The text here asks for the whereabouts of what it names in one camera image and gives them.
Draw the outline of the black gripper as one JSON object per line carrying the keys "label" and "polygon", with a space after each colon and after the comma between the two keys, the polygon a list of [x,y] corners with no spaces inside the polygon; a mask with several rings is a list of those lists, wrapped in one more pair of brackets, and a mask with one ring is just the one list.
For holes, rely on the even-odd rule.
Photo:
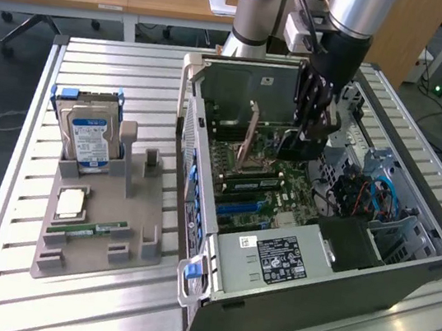
{"label": "black gripper", "polygon": [[323,34],[309,59],[300,64],[294,125],[304,142],[322,141],[341,127],[337,98],[368,53],[373,38],[356,39],[340,30]]}

